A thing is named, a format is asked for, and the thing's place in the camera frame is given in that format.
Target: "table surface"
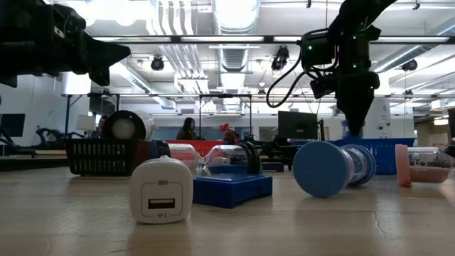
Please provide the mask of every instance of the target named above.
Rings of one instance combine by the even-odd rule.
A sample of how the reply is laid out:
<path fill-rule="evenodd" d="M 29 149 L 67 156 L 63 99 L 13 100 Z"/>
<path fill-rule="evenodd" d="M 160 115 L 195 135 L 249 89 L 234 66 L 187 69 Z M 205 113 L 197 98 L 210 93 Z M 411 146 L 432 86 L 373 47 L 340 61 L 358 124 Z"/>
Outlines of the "table surface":
<path fill-rule="evenodd" d="M 0 172 L 0 255 L 455 255 L 455 183 L 395 177 L 329 199 L 289 172 L 274 194 L 228 210 L 193 205 L 183 222 L 136 224 L 128 178 L 67 168 Z"/>

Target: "charger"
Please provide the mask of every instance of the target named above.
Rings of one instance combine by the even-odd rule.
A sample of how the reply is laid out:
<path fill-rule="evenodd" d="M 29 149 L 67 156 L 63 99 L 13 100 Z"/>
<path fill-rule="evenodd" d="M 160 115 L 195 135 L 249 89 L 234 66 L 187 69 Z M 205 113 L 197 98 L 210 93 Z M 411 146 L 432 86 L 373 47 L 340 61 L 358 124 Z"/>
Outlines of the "charger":
<path fill-rule="evenodd" d="M 193 176 L 182 161 L 162 156 L 145 161 L 133 172 L 129 207 L 142 223 L 164 224 L 183 220 L 193 202 Z"/>

